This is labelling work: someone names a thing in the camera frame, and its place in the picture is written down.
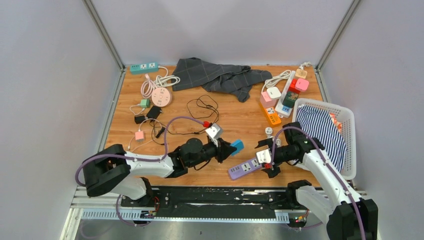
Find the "blue square plug adapter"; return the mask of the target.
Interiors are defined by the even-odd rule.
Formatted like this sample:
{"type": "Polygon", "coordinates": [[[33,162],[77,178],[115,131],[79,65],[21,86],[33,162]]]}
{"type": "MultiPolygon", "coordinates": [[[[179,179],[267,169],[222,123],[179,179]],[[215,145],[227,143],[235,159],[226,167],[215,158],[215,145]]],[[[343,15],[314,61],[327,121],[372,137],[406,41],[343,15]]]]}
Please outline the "blue square plug adapter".
{"type": "Polygon", "coordinates": [[[244,149],[244,143],[240,139],[237,139],[231,143],[230,146],[235,148],[235,150],[231,153],[231,156],[237,155],[241,150],[244,149]]]}

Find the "pink USB charger plug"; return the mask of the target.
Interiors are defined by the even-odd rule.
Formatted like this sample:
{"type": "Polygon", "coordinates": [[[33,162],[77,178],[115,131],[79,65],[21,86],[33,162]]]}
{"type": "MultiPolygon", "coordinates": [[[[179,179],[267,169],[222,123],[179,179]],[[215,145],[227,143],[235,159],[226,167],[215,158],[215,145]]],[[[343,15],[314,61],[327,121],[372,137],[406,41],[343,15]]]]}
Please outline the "pink USB charger plug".
{"type": "Polygon", "coordinates": [[[139,131],[135,132],[135,133],[134,133],[134,139],[135,139],[137,142],[142,142],[142,141],[144,141],[144,140],[146,139],[146,137],[145,137],[145,132],[144,132],[143,130],[139,130],[139,131]]]}

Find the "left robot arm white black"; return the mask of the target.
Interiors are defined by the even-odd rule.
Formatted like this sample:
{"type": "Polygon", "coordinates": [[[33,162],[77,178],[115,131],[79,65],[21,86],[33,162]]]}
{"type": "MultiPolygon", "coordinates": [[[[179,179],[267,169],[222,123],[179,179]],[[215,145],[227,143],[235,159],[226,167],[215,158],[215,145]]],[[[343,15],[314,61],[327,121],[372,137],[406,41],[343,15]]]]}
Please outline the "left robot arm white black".
{"type": "Polygon", "coordinates": [[[148,176],[178,178],[189,168],[211,159],[219,163],[236,155],[240,145],[222,138],[206,144],[198,138],[190,138],[174,151],[161,155],[143,155],[125,151],[121,144],[114,144],[82,162],[84,186],[89,197],[115,193],[135,200],[140,206],[153,201],[148,176]]]}

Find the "black power adapter brick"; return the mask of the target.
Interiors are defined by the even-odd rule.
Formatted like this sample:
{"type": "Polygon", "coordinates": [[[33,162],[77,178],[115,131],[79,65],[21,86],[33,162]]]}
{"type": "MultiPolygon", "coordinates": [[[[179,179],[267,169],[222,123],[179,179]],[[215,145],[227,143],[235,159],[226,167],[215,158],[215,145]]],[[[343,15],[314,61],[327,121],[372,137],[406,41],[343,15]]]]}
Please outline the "black power adapter brick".
{"type": "Polygon", "coordinates": [[[146,118],[156,120],[161,113],[162,113],[162,108],[154,105],[150,108],[150,110],[146,114],[146,118]]]}

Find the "teal power strip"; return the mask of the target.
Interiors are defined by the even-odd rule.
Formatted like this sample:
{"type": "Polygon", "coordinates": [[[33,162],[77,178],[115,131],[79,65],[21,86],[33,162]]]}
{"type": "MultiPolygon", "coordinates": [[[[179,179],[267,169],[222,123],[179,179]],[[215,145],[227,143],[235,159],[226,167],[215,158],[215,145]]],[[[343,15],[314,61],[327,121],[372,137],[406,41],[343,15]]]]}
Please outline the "teal power strip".
{"type": "Polygon", "coordinates": [[[133,64],[129,67],[131,74],[141,75],[159,71],[159,65],[156,62],[133,64]]]}

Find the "round pink power socket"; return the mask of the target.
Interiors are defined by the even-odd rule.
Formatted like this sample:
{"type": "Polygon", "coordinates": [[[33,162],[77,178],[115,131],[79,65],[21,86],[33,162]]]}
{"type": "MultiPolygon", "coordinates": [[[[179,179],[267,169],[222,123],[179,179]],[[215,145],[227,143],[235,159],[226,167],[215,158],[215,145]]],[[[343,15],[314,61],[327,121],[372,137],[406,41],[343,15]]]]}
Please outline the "round pink power socket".
{"type": "Polygon", "coordinates": [[[151,94],[151,101],[155,106],[163,108],[172,102],[172,94],[165,87],[157,87],[151,94]]]}

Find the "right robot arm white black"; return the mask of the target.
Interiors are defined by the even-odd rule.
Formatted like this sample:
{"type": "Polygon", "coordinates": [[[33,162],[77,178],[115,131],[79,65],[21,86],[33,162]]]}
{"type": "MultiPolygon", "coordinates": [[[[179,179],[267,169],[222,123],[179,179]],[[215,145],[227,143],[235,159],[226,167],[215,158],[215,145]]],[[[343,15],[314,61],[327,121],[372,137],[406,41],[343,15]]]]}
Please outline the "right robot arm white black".
{"type": "Polygon", "coordinates": [[[316,137],[291,122],[279,131],[287,145],[277,146],[276,139],[263,139],[256,159],[269,178],[278,175],[282,163],[303,164],[314,175],[325,194],[319,193],[307,180],[288,183],[285,201],[292,209],[305,207],[326,227],[331,240],[376,240],[378,238],[378,206],[365,199],[342,177],[331,162],[325,147],[316,137]]]}

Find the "black plug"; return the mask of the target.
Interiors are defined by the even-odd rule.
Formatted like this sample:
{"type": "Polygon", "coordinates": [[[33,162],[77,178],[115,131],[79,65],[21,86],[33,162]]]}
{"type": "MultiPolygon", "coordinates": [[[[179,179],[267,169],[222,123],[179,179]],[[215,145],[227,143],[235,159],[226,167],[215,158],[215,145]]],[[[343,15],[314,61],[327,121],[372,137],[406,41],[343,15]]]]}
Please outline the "black plug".
{"type": "Polygon", "coordinates": [[[134,122],[136,124],[141,124],[143,121],[145,121],[147,118],[144,114],[139,114],[134,116],[134,122]]]}

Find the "purple USB power strip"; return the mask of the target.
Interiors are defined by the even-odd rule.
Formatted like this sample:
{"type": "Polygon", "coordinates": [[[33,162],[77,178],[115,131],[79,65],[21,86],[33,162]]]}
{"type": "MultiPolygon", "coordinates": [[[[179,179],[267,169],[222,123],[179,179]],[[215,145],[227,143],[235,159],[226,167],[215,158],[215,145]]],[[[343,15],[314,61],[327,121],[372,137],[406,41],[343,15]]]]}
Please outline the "purple USB power strip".
{"type": "Polygon", "coordinates": [[[260,164],[256,158],[252,158],[234,167],[231,167],[228,170],[228,174],[232,180],[237,180],[261,168],[262,164],[260,164]]]}

